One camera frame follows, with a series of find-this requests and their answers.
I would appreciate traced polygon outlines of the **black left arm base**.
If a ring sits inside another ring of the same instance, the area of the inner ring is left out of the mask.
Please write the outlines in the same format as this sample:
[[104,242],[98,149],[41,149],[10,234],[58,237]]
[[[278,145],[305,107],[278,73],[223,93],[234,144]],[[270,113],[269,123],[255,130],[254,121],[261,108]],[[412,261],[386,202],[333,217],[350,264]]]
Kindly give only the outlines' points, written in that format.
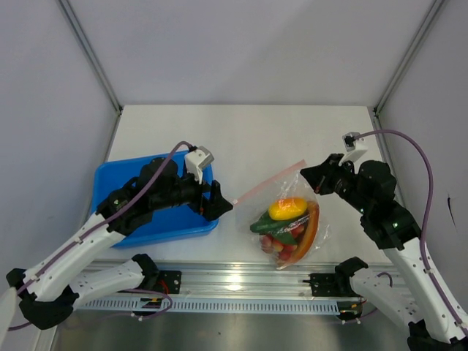
[[164,293],[166,295],[179,294],[181,289],[181,271],[160,271],[157,278],[150,279],[141,285],[144,290]]

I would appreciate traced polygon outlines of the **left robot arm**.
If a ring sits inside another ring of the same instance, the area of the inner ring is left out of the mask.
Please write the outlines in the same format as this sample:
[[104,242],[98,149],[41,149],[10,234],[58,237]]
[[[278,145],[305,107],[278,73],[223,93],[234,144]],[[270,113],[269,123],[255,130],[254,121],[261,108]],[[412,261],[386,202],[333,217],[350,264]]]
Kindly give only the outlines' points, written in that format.
[[147,254],[136,254],[106,271],[82,271],[99,253],[149,224],[156,211],[186,205],[207,222],[231,211],[219,182],[203,178],[212,162],[212,156],[201,149],[185,154],[181,167],[171,156],[152,159],[139,175],[112,191],[82,228],[47,259],[29,269],[12,269],[7,281],[16,290],[28,323],[47,330],[89,301],[126,290],[153,291],[159,269]]

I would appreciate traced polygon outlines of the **red toy strawberry bunch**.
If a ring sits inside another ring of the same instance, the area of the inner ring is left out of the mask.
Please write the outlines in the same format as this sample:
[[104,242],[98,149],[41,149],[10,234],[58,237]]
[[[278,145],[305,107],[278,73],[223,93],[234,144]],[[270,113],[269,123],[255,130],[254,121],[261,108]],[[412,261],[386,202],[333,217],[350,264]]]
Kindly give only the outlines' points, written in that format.
[[288,258],[298,248],[304,233],[304,224],[277,236],[270,233],[261,233],[259,235],[260,247],[266,254],[278,254],[281,258]]

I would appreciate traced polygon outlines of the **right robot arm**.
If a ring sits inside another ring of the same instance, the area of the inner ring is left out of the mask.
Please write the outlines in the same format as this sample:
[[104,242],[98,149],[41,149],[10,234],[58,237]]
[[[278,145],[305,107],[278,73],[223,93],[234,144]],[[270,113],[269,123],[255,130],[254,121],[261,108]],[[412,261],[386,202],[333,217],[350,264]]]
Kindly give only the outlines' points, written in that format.
[[425,268],[420,252],[421,230],[412,214],[395,201],[396,179],[387,164],[365,161],[358,170],[343,154],[331,154],[322,164],[304,168],[300,174],[318,195],[337,194],[360,215],[365,234],[394,264],[409,289],[408,300],[395,288],[383,284],[357,257],[338,266],[334,287],[342,295],[363,296],[407,335],[411,350],[466,350],[462,330],[467,315],[451,315]]

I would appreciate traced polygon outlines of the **yellow toy pepper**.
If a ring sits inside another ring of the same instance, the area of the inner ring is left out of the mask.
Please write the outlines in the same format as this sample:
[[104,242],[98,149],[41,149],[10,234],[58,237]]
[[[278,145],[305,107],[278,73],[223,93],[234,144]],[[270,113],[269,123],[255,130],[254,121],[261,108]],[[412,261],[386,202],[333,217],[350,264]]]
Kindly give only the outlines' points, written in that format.
[[302,215],[307,206],[307,201],[301,197],[283,198],[269,206],[268,215],[274,221],[286,221]]

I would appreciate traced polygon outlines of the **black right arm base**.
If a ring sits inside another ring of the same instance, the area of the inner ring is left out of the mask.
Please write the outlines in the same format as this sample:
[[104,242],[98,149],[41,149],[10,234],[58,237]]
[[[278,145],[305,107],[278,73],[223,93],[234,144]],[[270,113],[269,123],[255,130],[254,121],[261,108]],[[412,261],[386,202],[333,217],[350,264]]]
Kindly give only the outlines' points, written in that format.
[[311,273],[303,283],[308,284],[314,297],[352,297],[353,292],[339,283],[334,273]]

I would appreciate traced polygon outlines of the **green toy cucumber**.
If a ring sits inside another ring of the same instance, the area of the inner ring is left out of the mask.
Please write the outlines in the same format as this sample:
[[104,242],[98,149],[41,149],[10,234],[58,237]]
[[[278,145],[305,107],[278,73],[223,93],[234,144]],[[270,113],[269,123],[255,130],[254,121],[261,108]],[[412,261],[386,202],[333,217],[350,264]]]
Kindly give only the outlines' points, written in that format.
[[292,230],[301,226],[308,219],[308,215],[302,215],[289,220],[276,221],[264,213],[255,223],[249,226],[252,233],[269,234],[273,239],[282,244],[293,245]]

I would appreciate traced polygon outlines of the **blue plastic bin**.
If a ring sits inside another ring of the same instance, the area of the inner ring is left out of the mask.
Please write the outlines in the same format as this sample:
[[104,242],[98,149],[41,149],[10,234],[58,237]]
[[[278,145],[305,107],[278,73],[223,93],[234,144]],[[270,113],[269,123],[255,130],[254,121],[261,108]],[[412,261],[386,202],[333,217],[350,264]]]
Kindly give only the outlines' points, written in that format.
[[[131,178],[138,176],[141,168],[154,158],[154,155],[143,156],[100,165],[94,174],[91,212],[94,213],[97,206],[112,191],[120,189]],[[211,222],[205,220],[186,205],[167,208],[154,212],[150,223],[139,227],[133,234],[115,244],[114,247],[124,249],[196,238],[209,234],[218,223],[217,219]]]

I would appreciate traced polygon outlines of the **orange toy meat slice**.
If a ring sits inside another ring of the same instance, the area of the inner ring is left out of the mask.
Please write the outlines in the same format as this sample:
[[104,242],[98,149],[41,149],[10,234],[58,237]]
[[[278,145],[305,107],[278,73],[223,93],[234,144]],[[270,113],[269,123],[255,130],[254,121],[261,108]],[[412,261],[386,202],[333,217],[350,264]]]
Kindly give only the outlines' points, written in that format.
[[295,245],[294,250],[291,249],[291,245],[286,245],[280,251],[276,261],[277,269],[281,270],[298,263],[311,249],[319,224],[320,207],[317,202],[309,201],[307,203],[307,214],[309,215],[309,220],[303,231],[302,240]]

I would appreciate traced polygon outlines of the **clear zip top bag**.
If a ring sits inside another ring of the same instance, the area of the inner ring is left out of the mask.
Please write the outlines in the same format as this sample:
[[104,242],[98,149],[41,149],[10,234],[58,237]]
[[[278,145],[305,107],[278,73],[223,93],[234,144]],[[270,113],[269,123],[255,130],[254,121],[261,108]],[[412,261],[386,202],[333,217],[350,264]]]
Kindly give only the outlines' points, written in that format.
[[240,196],[235,224],[278,271],[311,256],[331,237],[314,190],[301,175],[301,160]]

